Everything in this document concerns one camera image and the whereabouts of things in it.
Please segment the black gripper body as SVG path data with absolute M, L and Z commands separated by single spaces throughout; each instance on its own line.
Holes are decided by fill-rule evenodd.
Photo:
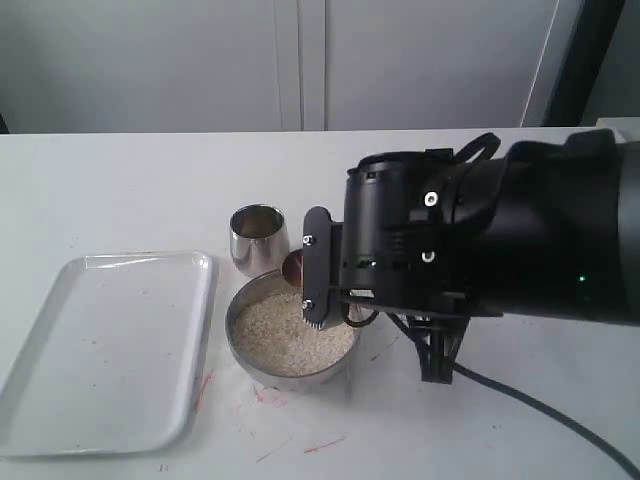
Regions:
M 369 290 L 372 310 L 417 316 L 497 316 L 463 255 L 490 226 L 500 174 L 465 183 L 494 165 L 493 148 L 388 152 L 350 169 L 339 288 Z

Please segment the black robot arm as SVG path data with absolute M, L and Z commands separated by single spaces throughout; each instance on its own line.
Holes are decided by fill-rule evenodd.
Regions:
M 485 133 L 348 173 L 339 291 L 400 324 L 426 382 L 451 381 L 473 317 L 639 322 L 638 145 L 608 130 L 499 145 Z

